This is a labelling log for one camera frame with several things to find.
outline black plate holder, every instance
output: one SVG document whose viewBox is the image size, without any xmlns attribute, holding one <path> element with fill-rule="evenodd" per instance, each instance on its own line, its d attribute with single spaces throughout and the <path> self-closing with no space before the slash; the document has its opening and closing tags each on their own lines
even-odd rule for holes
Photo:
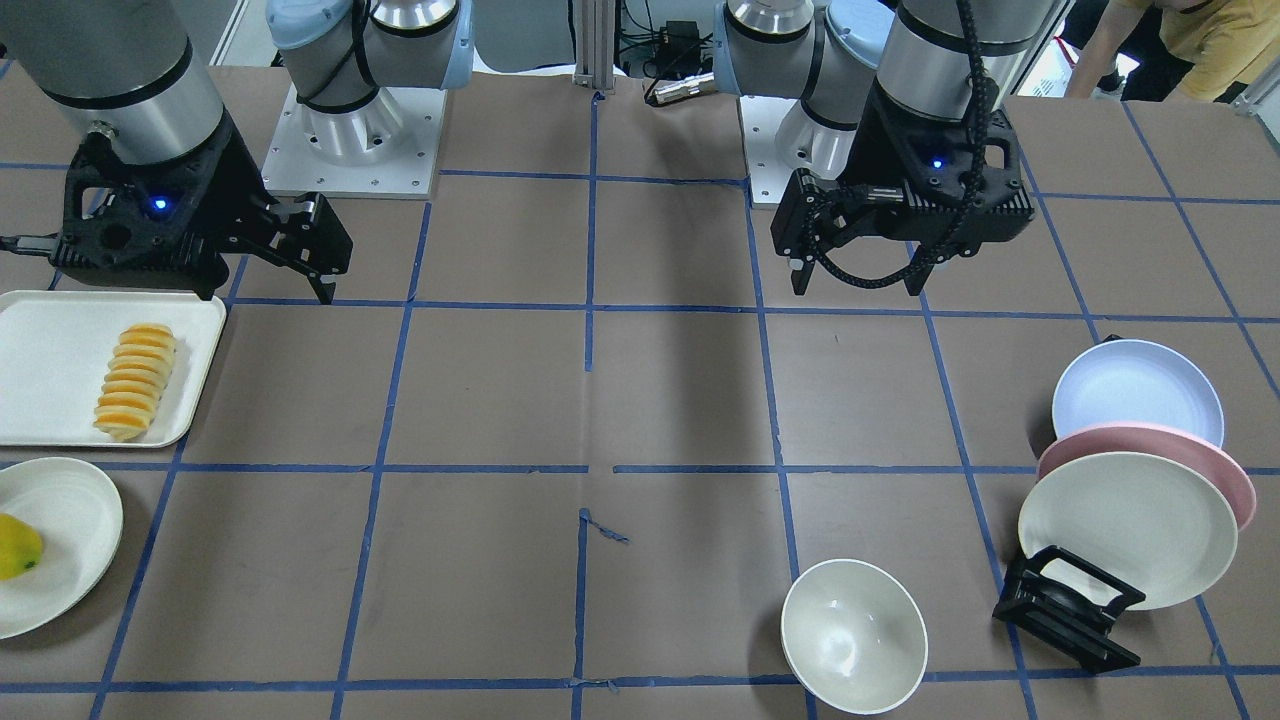
<svg viewBox="0 0 1280 720">
<path fill-rule="evenodd" d="M 1078 591 L 1043 575 L 1044 566 L 1061 560 L 1117 591 L 1105 607 L 1093 605 Z M 1129 606 L 1147 600 L 1137 588 L 1088 560 L 1051 544 L 1028 560 L 1021 551 L 1009 564 L 1005 589 L 992 618 L 1012 623 L 1071 656 L 1084 670 L 1098 674 L 1133 667 L 1140 659 L 1107 635 L 1116 618 Z"/>
</svg>

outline grid lines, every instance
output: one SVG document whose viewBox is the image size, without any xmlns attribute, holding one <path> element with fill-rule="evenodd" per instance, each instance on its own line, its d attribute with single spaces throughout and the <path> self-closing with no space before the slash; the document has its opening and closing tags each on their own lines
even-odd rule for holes
<svg viewBox="0 0 1280 720">
<path fill-rule="evenodd" d="M 4 78 L 12 61 L 5 61 L 0 64 L 0 79 Z M 773 442 L 773 465 L 616 465 L 611 470 L 614 474 L 664 474 L 664 473 L 682 473 L 682 474 L 699 474 L 699 473 L 756 473 L 756 474 L 776 474 L 778 479 L 780 497 L 782 503 L 782 518 L 783 518 L 783 534 L 787 542 L 787 557 L 790 564 L 790 571 L 792 579 L 800 573 L 796 541 L 795 541 L 795 520 L 792 518 L 790 488 L 788 488 L 788 475 L 791 474 L 813 474 L 813 473 L 841 473 L 841 474 L 952 474 L 964 475 L 966 486 L 969 488 L 970 498 L 973 501 L 973 511 L 975 520 L 978 523 L 979 532 L 983 538 L 983 544 L 987 555 L 987 560 L 992 571 L 992 577 L 997 589 L 1002 582 L 998 566 L 998 559 L 996 557 L 995 544 L 991 536 L 991 528 L 988 527 L 986 510 L 983 509 L 982 497 L 978 492 L 975 475 L 978 474 L 1006 474 L 1006 475 L 1034 475 L 1036 469 L 1033 466 L 996 466 L 996 465 L 974 465 L 970 461 L 968 448 L 965 446 L 964 430 L 960 423 L 960 415 L 956 409 L 955 397 L 951 392 L 951 384 L 947 375 L 946 361 L 943 357 L 943 350 L 938 340 L 937 329 L 934 327 L 936 318 L 1018 318 L 1018 319 L 1062 319 L 1062 320 L 1080 320 L 1088 325 L 1091 336 L 1094 342 L 1100 338 L 1100 333 L 1096 328 L 1096 320 L 1119 320 L 1119 322 L 1170 322 L 1170 323 L 1231 323 L 1235 324 L 1242 334 L 1244 336 L 1254 359 L 1258 363 L 1260 369 L 1265 374 L 1271 389 L 1280 397 L 1280 387 L 1277 387 L 1276 380 L 1267 366 L 1265 359 L 1258 351 L 1253 338 L 1248 331 L 1251 324 L 1276 324 L 1280 323 L 1280 318 L 1265 318 L 1265 316 L 1242 316 L 1236 306 L 1233 304 L 1225 286 L 1217 275 L 1208 255 L 1201 243 L 1196 229 L 1188 218 L 1183 205 L 1184 204 L 1238 204 L 1238 205 L 1280 205 L 1280 200 L 1230 200 L 1230 199 L 1216 199 L 1216 197 L 1179 197 L 1172 186 L 1169 183 L 1167 177 L 1160 167 L 1158 160 L 1152 152 L 1146 137 L 1142 133 L 1142 128 L 1133 113 L 1125 106 L 1125 113 L 1133 124 L 1134 132 L 1142 141 L 1143 147 L 1147 150 L 1151 161 L 1156 167 L 1161 181 L 1169 191 L 1167 197 L 1160 196 L 1123 196 L 1123 195 L 1087 195 L 1087 193 L 1062 193 L 1062 192 L 1042 192 L 1036 182 L 1036 177 L 1032 172 L 1030 161 L 1027 156 L 1023 156 L 1023 167 L 1027 172 L 1030 183 L 1030 195 L 1036 197 L 1039 204 L 1039 209 L 1048 224 L 1050 233 L 1053 238 L 1056 251 L 1061 259 L 1064 269 L 1070 281 L 1073 292 L 1079 304 L 1080 311 L 1075 313 L 1019 313 L 1019 311 L 964 311 L 964 310 L 933 310 L 929 306 L 927 295 L 920 295 L 920 307 L 919 310 L 888 310 L 888 309 L 823 309 L 823 307 L 772 307 L 764 302 L 763 283 L 760 275 L 760 259 L 756 250 L 756 237 L 755 229 L 750 219 L 750 188 L 745 179 L 726 179 L 726 178 L 705 178 L 705 179 L 669 179 L 669 178 L 645 178 L 645 177 L 628 177 L 628 176 L 602 176 L 598 173 L 596 165 L 596 149 L 598 149 L 598 131 L 599 131 L 599 115 L 598 105 L 600 101 L 605 101 L 603 95 L 595 94 L 591 97 L 591 126 L 590 126 L 590 172 L 588 174 L 573 174 L 573 173 L 520 173 L 520 172 L 486 172 L 486 170 L 465 170 L 465 169 L 442 169 L 442 176 L 468 176 L 468 177 L 502 177 L 502 178 L 553 178 L 553 179 L 573 179 L 573 181 L 586 181 L 590 183 L 590 201 L 589 201 L 589 218 L 588 218 L 588 258 L 586 258 L 586 296 L 581 305 L 577 304 L 518 304 L 518 302 L 444 302 L 444 301 L 420 301 L 416 300 L 420 272 L 422 264 L 422 256 L 428 242 L 429 224 L 430 224 L 430 209 L 431 205 L 428 204 L 424 211 L 421 222 L 421 233 L 419 237 L 419 245 L 416 249 L 416 258 L 413 264 L 413 270 L 410 281 L 410 290 L 407 297 L 403 302 L 401 301 L 378 301 L 378 300 L 348 300 L 338 299 L 334 305 L 337 306 L 378 306 L 378 307 L 399 307 L 402 309 L 402 322 L 398 336 L 398 346 L 394 356 L 393 370 L 390 384 L 387 392 L 387 409 L 383 420 L 383 429 L 378 442 L 376 459 L 371 465 L 319 465 L 319 464 L 195 464 L 184 462 L 182 456 L 187 443 L 187 438 L 182 438 L 174 451 L 172 459 L 156 462 L 131 462 L 131 461 L 104 461 L 97 462 L 101 468 L 106 470 L 155 470 L 165 471 L 164 487 L 161 489 L 160 500 L 157 501 L 155 514 L 151 520 L 151 525 L 147 533 L 146 542 L 143 544 L 142 555 L 140 557 L 138 568 L 134 573 L 134 578 L 128 593 L 128 600 L 125 601 L 124 614 L 120 618 L 115 638 L 111 644 L 111 651 L 108 657 L 102 678 L 99 682 L 84 682 L 84 683 L 0 683 L 0 694 L 29 694 L 29 693 L 78 693 L 78 694 L 92 694 L 95 701 L 90 714 L 90 720 L 99 720 L 101 717 L 102 706 L 105 700 L 111 693 L 161 693 L 161 692 L 233 692 L 233 693 L 253 693 L 253 692 L 332 692 L 334 696 L 332 706 L 332 720 L 340 720 L 343 708 L 343 697 L 347 692 L 356 691 L 465 691 L 465 689 L 490 689 L 490 691 L 518 691 L 518 689 L 566 689 L 572 693 L 572 720 L 581 720 L 582 712 L 582 693 L 586 689 L 598 691 L 602 687 L 616 687 L 616 688 L 658 688 L 658 687 L 723 687 L 723 685 L 797 685 L 797 680 L 790 674 L 768 674 L 768 675 L 737 675 L 737 676 L 717 676 L 717 675 L 691 675 L 691 676 L 660 676 L 660 675 L 644 675 L 644 676 L 622 676 L 613 678 L 609 680 L 584 680 L 584 633 L 585 633 L 585 597 L 586 597 L 586 577 L 588 577 L 588 553 L 586 553 L 586 539 L 589 537 L 589 527 L 586 518 L 581 518 L 579 523 L 579 556 L 577 556 L 577 587 L 575 596 L 575 666 L 572 675 L 568 678 L 506 678 L 506 679 L 481 679 L 481 678 L 453 678 L 453 679 L 366 679 L 366 680 L 352 680 L 348 678 L 351 656 L 355 642 L 357 642 L 357 626 L 361 611 L 361 601 L 364 593 L 364 582 L 366 577 L 370 550 L 372 542 L 375 541 L 376 532 L 376 515 L 378 503 L 380 497 L 380 482 L 385 473 L 406 473 L 406 474 L 490 474 L 490 473 L 506 473 L 506 474 L 534 474 L 534 473 L 547 473 L 547 474 L 575 474 L 585 475 L 590 470 L 586 465 L 408 465 L 408 464 L 389 464 L 387 462 L 387 448 L 390 437 L 390 429 L 394 421 L 394 407 L 396 398 L 398 393 L 401 370 L 403 368 L 404 352 L 407 338 L 411 331 L 412 315 L 417 309 L 494 309 L 494 310 L 559 310 L 559 311 L 585 311 L 585 357 L 584 369 L 590 372 L 593 368 L 593 332 L 594 332 L 594 314 L 595 313 L 722 313 L 722 314 L 755 314 L 758 328 L 759 328 L 759 342 L 760 342 L 760 361 L 764 368 L 764 382 L 765 382 L 765 396 L 768 400 L 769 409 L 769 424 L 772 432 Z M 13 170 L 65 170 L 67 165 L 58 164 L 24 164 L 24 163 L 0 163 L 0 169 L 13 169 Z M 594 302 L 594 273 L 595 273 L 595 224 L 596 224 L 596 188 L 600 182 L 618 182 L 618 183 L 660 183 L 660 184 L 724 184 L 740 187 L 744 193 L 744 211 L 746 213 L 746 232 L 745 238 L 750 249 L 750 263 L 753 284 L 755 293 L 755 306 L 694 306 L 694 305 L 596 305 Z M 1179 211 L 1183 222 L 1187 225 L 1188 232 L 1197 250 L 1201 254 L 1210 274 L 1212 275 L 1219 292 L 1226 301 L 1229 309 L 1229 316 L 1180 316 L 1180 315 L 1096 315 L 1089 311 L 1084 293 L 1082 292 L 1069 258 L 1061 240 L 1059 238 L 1057 229 L 1052 222 L 1050 209 L 1046 204 L 1046 199 L 1085 199 L 1085 200 L 1100 200 L 1100 201 L 1139 201 L 1139 202 L 1171 202 Z M 247 256 L 241 258 L 239 264 L 236 270 L 234 279 L 229 288 L 229 295 L 225 300 L 228 310 L 233 310 L 236 305 L 317 305 L 314 300 L 289 300 L 289 299 L 259 299 L 259 297 L 239 297 L 239 286 L 243 279 L 247 264 L 250 259 Z M 50 288 L 54 288 L 60 278 L 60 273 L 55 273 Z M 922 318 L 925 328 L 928 331 L 931 346 L 934 355 L 934 363 L 938 372 L 938 380 L 942 386 L 942 392 L 946 400 L 951 428 L 955 436 L 956 447 L 960 454 L 960 465 L 900 465 L 900 466 L 873 466 L 873 465 L 787 465 L 783 457 L 783 448 L 781 443 L 780 423 L 777 414 L 777 400 L 774 395 L 774 382 L 773 382 L 773 366 L 771 357 L 771 347 L 768 338 L 768 318 L 771 315 L 891 315 L 891 316 L 911 316 Z M 13 465 L 13 462 L 0 462 L 0 468 Z M 340 657 L 340 666 L 334 680 L 323 682 L 247 682 L 247 680 L 214 680 L 214 682 L 118 682 L 114 680 L 115 665 L 119 660 L 123 644 L 127 639 L 129 624 L 132 621 L 132 614 L 137 603 L 137 598 L 141 593 L 142 584 L 146 578 L 146 571 L 148 561 L 151 559 L 155 543 L 157 541 L 164 512 L 168 506 L 168 500 L 173 491 L 175 482 L 178 482 L 178 475 L 189 471 L 209 471 L 209 473 L 370 473 L 372 477 L 371 489 L 369 497 L 369 510 L 367 519 L 365 524 L 365 530 L 362 536 L 358 570 L 356 574 L 356 582 L 352 588 L 352 598 L 349 615 L 344 632 L 343 650 Z M 1249 468 L 1249 474 L 1260 477 L 1277 477 L 1280 475 L 1280 468 Z M 1249 712 L 1245 707 L 1244 698 L 1239 691 L 1235 682 L 1238 675 L 1280 675 L 1280 666 L 1274 665 L 1231 665 L 1228 660 L 1226 650 L 1222 647 L 1220 638 L 1217 635 L 1216 628 L 1213 625 L 1212 616 L 1204 605 L 1203 598 L 1196 598 L 1197 607 L 1203 619 L 1206 632 L 1213 642 L 1216 651 L 1217 664 L 1213 665 L 1194 665 L 1194 666 L 1139 666 L 1130 670 L 1111 673 L 1107 676 L 1114 678 L 1126 678 L 1126 676 L 1192 676 L 1192 675 L 1208 675 L 1208 676 L 1224 676 L 1231 689 L 1233 698 L 1238 707 L 1242 720 L 1249 720 Z M 1032 693 L 1030 680 L 1069 680 L 1078 678 L 1088 678 L 1089 675 L 1083 670 L 1078 669 L 1051 669 L 1051 670 L 1036 670 L 1028 669 L 1023 659 L 1023 652 L 1019 643 L 1019 637 L 1014 628 L 1009 625 L 1010 643 L 1015 659 L 1015 670 L 983 670 L 983 671 L 937 671 L 927 673 L 923 682 L 924 683 L 980 683 L 980 682 L 1018 682 L 1021 687 L 1023 696 L 1027 703 L 1027 712 L 1030 720 L 1036 720 L 1037 710 L 1034 703 L 1034 697 Z M 809 720 L 817 719 L 817 703 L 812 694 L 806 696 L 806 712 Z"/>
</svg>

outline yellow shirt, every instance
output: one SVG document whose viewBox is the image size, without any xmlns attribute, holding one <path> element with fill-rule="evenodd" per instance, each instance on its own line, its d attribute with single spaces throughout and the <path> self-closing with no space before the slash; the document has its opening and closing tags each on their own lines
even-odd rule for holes
<svg viewBox="0 0 1280 720">
<path fill-rule="evenodd" d="M 1111 0 L 1144 10 L 1152 0 Z M 1280 55 L 1280 0 L 1210 0 L 1192 13 L 1164 10 L 1160 40 L 1196 65 L 1178 90 L 1213 100 L 1233 82 L 1249 83 Z"/>
</svg>

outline pink plate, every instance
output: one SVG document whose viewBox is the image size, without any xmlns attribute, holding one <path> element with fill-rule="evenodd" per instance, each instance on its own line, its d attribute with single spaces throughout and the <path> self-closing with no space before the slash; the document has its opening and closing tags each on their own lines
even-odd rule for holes
<svg viewBox="0 0 1280 720">
<path fill-rule="evenodd" d="M 1038 475 L 1043 479 L 1078 457 L 1116 451 L 1158 455 L 1196 470 L 1226 497 L 1239 529 L 1253 521 L 1258 496 L 1244 469 L 1216 445 L 1165 425 L 1124 421 L 1082 428 L 1048 446 L 1041 455 Z"/>
</svg>

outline metal mounting plate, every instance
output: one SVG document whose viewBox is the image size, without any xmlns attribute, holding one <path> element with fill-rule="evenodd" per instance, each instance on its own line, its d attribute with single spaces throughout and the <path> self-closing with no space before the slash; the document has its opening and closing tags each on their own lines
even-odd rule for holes
<svg viewBox="0 0 1280 720">
<path fill-rule="evenodd" d="M 325 160 L 301 128 L 297 92 L 289 94 L 275 124 L 271 149 L 262 165 L 262 183 L 278 197 L 323 192 L 328 197 L 429 200 L 444 127 L 443 90 L 388 88 L 404 111 L 410 135 L 387 161 L 375 165 L 335 165 Z"/>
<path fill-rule="evenodd" d="M 755 208 L 777 208 L 787 188 L 791 165 L 778 155 L 774 137 L 782 127 L 782 119 L 795 104 L 796 100 L 760 95 L 744 95 L 739 99 L 742 150 L 746 152 L 746 169 L 751 179 L 751 205 Z"/>
</svg>

